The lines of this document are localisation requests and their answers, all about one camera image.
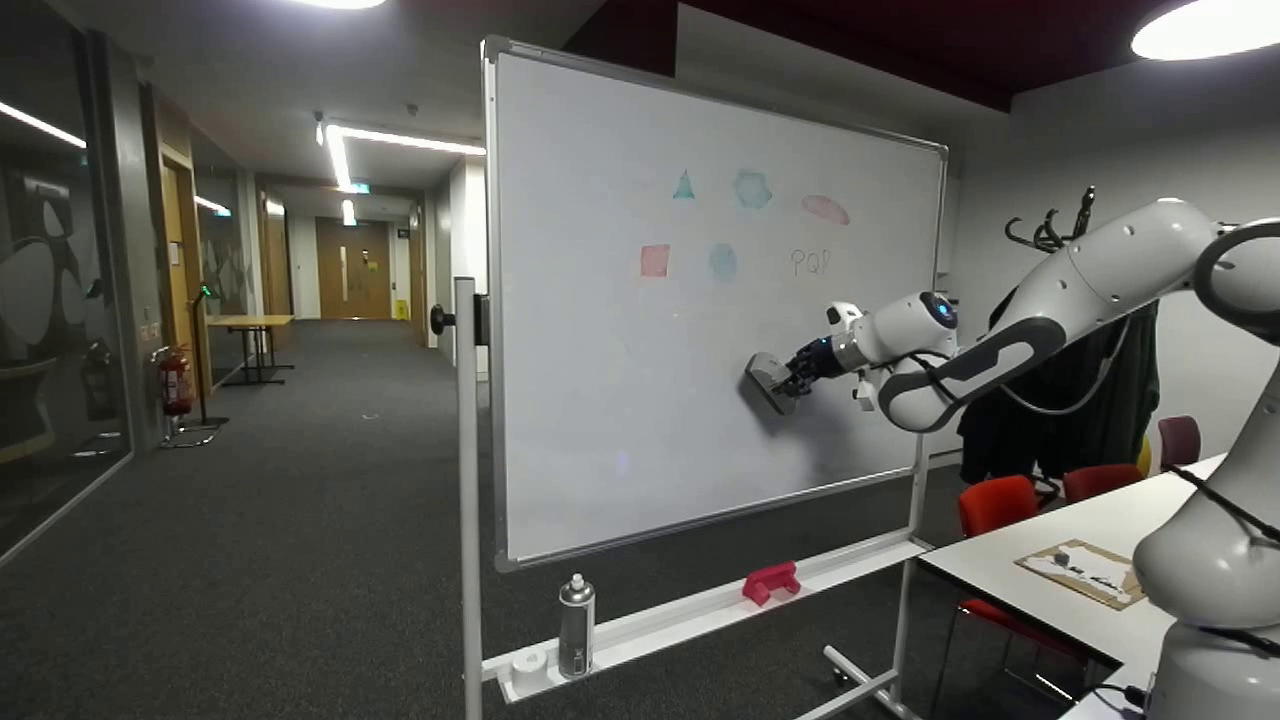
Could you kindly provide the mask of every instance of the blue shape drawing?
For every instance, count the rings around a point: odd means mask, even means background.
[[[730,282],[730,281],[734,281],[734,251],[730,251],[727,245],[714,245],[714,247],[711,247],[711,276],[714,276],[718,282]]]
[[[771,200],[769,176],[764,176],[764,170],[734,170],[730,197],[734,197],[743,209],[764,209],[764,202]]]
[[[680,186],[670,193],[670,200],[694,200],[688,170],[680,176]]]

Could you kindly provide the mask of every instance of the whiteboard frame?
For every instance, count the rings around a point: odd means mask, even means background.
[[[885,473],[868,473],[868,476],[843,476],[843,479],[827,479],[824,488],[806,488],[806,493],[793,493],[793,495],[774,495],[774,498],[761,498],[761,505],[725,509],[725,511],[709,511],[709,516],[694,516],[694,519],[680,519],[680,525],[663,525],[663,527],[648,527],[648,531],[630,531],[630,534],[612,534],[612,540],[579,542],[579,549],[568,549],[568,553],[513,559],[513,553],[509,553],[509,483],[505,483],[505,476],[509,476],[509,457],[505,457],[505,449],[509,449],[509,423],[505,423],[505,376],[509,376],[505,371],[505,357],[509,357],[505,352],[505,343],[509,343],[505,338],[505,251],[501,251],[501,239],[496,239],[501,236],[501,220],[496,220],[501,193],[492,182],[492,176],[496,176],[492,163],[501,155],[496,106],[492,106],[496,102],[496,58],[501,54],[541,58],[541,62],[554,62],[554,69],[571,69],[571,71],[591,71],[591,74],[604,74],[604,78],[629,78],[629,83],[641,83],[641,88],[661,88],[661,93],[670,93],[670,97],[714,99],[714,102],[743,106],[743,112],[764,112],[764,117],[774,117],[774,120],[814,124],[814,126],[833,126],[833,131],[859,131],[859,136],[880,136],[880,141],[891,141],[891,144],[911,144],[911,146],[935,150],[939,163],[942,163],[942,176],[939,176],[939,193],[935,193],[933,267],[929,267],[933,281],[935,281],[939,260],[942,260],[942,224],[947,224],[942,213],[951,202],[951,150],[939,141],[918,141],[918,136],[885,131],[885,126],[859,126],[859,124],[833,124],[833,120],[814,120],[814,117],[786,117],[778,106],[743,102],[743,99],[730,99],[730,97],[693,93],[688,83],[666,78],[666,74],[650,74],[650,71],[636,71],[636,69],[619,69],[619,62],[571,54],[571,52],[552,52],[552,48],[509,38],[509,35],[484,35],[479,38],[484,182],[489,182],[484,186],[484,264],[489,264],[489,389],[492,389],[489,392],[489,449],[492,449],[489,452],[492,457],[489,459],[489,479],[492,479],[492,511],[496,511],[492,516],[492,527],[496,527],[492,563],[496,563],[496,571],[560,563],[560,559],[575,559],[575,555],[591,555],[591,553],[607,553],[607,549],[642,542],[642,540],[654,540],[654,534],[675,534],[675,531],[725,525],[725,519],[734,519],[734,516],[754,516],[754,511],[771,511],[771,509],[786,509],[786,505],[843,495],[843,493],[874,488],[874,483],[887,483],[887,479],[911,479],[929,465],[924,435],[916,435],[911,465],[902,465],[902,469],[885,469]]]

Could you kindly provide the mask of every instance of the drawing on whiteboard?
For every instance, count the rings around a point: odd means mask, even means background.
[[[670,200],[694,200],[694,193],[693,193],[693,176],[688,176],[688,170],[680,176],[680,182],[675,182]]]
[[[847,224],[847,209],[833,197],[801,197],[801,209],[827,224]]]
[[[711,276],[714,276],[718,282],[734,281],[734,251],[730,251],[727,245],[714,245],[714,247],[711,247]]]
[[[666,276],[666,260],[670,260],[666,245],[642,245],[641,247],[641,276]]]
[[[764,170],[734,170],[730,193],[743,209],[764,209],[771,200]]]
[[[833,264],[833,247],[793,247],[793,264],[801,276],[824,276]]]

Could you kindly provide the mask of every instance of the white table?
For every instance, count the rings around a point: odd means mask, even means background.
[[[1208,476],[1217,465],[1221,457],[1192,465],[1192,473]],[[1084,505],[1066,505],[1023,525],[935,549],[918,559],[1072,634],[1075,644],[1113,654],[1121,666],[1114,677],[1109,677],[1109,682],[1146,689],[1161,662],[1165,630],[1172,624],[1168,613],[1161,613],[1151,600],[1135,600],[1125,613],[1113,613],[1078,591],[1066,591],[1043,574],[1023,571],[1016,559],[1064,540],[1089,540],[1114,555],[1131,555],[1135,542],[1146,531],[1157,531],[1192,493],[1194,488],[1178,476],[1146,476],[1121,493],[1103,493]],[[1114,715],[1114,711],[1094,696],[1089,696],[1066,715],[1091,720],[1091,715]]]

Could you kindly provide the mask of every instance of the light fixture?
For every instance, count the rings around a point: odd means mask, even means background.
[[[1280,45],[1276,0],[1187,0],[1131,35],[1144,58],[1210,58]]]
[[[363,144],[395,144],[395,146],[418,146],[418,150],[442,150],[442,155],[484,155],[479,144],[454,144],[435,136],[400,136],[400,131],[350,126],[350,124],[331,124],[331,131]]]
[[[2,99],[0,99],[0,117],[13,117],[13,120],[18,120],[18,124],[29,124],[29,126],[37,126],[37,131],[43,131],[43,136],[50,136],[50,141],[65,141],[65,144],[71,144],[71,146],[86,146],[81,136],[55,126],[55,124],[43,124],[39,117],[18,112],[18,106],[13,106],[13,102],[2,102]]]
[[[331,11],[363,11],[363,7],[381,7],[383,0],[295,0],[295,4],[331,7]]]
[[[213,215],[231,215],[228,202],[215,202],[215,200],[209,200],[209,197],[194,197],[194,202],[209,209]]]
[[[484,155],[479,144],[454,144],[435,136],[400,136],[400,131],[374,131],[374,126],[350,126],[350,124],[325,124],[325,146],[331,163],[335,193],[363,197],[366,182],[350,180],[350,155],[349,141],[359,144],[395,144],[395,146],[418,146],[418,150],[442,150],[442,155]]]

